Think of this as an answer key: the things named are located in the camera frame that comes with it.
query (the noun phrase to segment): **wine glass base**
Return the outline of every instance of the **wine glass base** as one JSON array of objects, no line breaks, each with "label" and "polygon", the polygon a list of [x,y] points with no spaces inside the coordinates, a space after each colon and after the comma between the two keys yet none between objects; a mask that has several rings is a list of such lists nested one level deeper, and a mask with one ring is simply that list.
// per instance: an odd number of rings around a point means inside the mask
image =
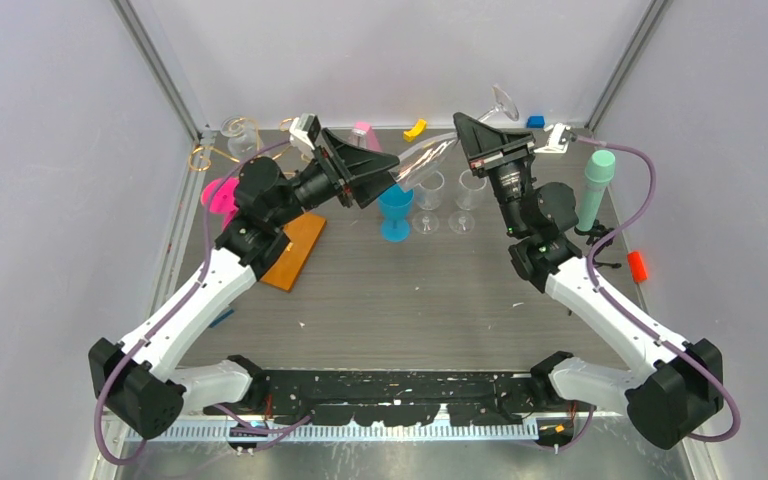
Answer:
[{"label": "wine glass base", "polygon": [[411,223],[413,223],[413,229],[423,235],[434,233],[440,227],[440,220],[431,212],[417,213],[413,216]]},{"label": "wine glass base", "polygon": [[410,224],[407,220],[384,220],[381,224],[381,236],[388,242],[403,242],[410,235]]},{"label": "wine glass base", "polygon": [[457,211],[449,217],[449,228],[458,234],[469,233],[475,228],[475,219],[469,212]]}]

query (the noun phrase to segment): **robotic arm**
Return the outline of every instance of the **robotic arm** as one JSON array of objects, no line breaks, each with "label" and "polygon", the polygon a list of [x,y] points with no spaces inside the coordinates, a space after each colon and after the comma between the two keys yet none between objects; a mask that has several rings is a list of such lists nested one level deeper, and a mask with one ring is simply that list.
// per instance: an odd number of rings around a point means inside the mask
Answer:
[{"label": "robotic arm", "polygon": [[[579,315],[629,366],[621,371],[558,352],[531,369],[536,404],[578,400],[627,414],[645,438],[665,449],[719,411],[722,396],[661,342],[681,346],[721,380],[722,359],[716,347],[706,340],[688,343],[598,277],[622,306],[658,333],[659,340],[652,341],[594,291],[581,251],[564,234],[577,223],[572,189],[556,182],[534,186],[533,136],[505,133],[461,113],[454,120],[470,169],[489,179],[507,234],[518,240],[509,248],[517,274]],[[311,163],[289,179],[269,157],[243,165],[234,192],[239,211],[217,238],[209,265],[202,265],[157,313],[119,343],[101,339],[90,350],[96,396],[112,381],[105,405],[146,439],[163,433],[182,411],[218,403],[251,409],[262,404],[268,380],[243,357],[209,367],[176,366],[225,306],[251,288],[288,247],[284,225],[333,197],[346,207],[357,203],[364,208],[395,183],[390,170],[398,165],[398,157],[343,142],[322,129],[314,115],[296,118],[290,134],[291,144]],[[569,141],[567,130],[556,129],[550,145],[540,150],[562,153]],[[157,322],[194,288],[180,310],[148,339]],[[142,348],[111,380],[124,352],[140,343]]]}]

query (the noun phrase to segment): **yellow object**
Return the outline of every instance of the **yellow object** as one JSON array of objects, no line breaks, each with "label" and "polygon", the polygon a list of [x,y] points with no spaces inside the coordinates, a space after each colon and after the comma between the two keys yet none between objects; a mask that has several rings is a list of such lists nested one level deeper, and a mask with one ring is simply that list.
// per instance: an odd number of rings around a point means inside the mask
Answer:
[{"label": "yellow object", "polygon": [[410,143],[416,140],[416,137],[420,136],[422,132],[425,131],[425,127],[427,126],[428,126],[428,122],[420,118],[419,120],[416,121],[416,124],[413,126],[413,128],[405,132],[402,132],[402,136],[405,138],[406,142]]}]

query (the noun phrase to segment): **blue plastic cup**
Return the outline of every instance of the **blue plastic cup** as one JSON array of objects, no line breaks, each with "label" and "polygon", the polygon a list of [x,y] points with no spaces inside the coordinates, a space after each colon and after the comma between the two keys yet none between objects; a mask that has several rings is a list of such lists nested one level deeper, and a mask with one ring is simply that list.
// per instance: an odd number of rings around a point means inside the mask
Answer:
[{"label": "blue plastic cup", "polygon": [[390,242],[401,242],[410,235],[410,224],[406,220],[413,203],[413,190],[402,191],[393,185],[378,197],[378,208],[384,215],[381,236]]}]

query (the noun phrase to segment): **worn black surface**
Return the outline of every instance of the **worn black surface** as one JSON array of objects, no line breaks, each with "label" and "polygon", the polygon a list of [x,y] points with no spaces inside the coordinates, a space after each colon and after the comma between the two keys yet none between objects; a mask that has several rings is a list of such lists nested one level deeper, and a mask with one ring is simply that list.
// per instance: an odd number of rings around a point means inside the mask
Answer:
[{"label": "worn black surface", "polygon": [[[453,426],[519,423],[535,411],[535,384],[514,372],[264,370],[276,423],[290,424],[305,415],[315,425],[347,425],[354,420],[369,426],[428,424],[445,404]],[[264,413],[228,404],[240,414]],[[540,407],[566,411],[567,402]],[[219,414],[212,408],[207,414]]]}]

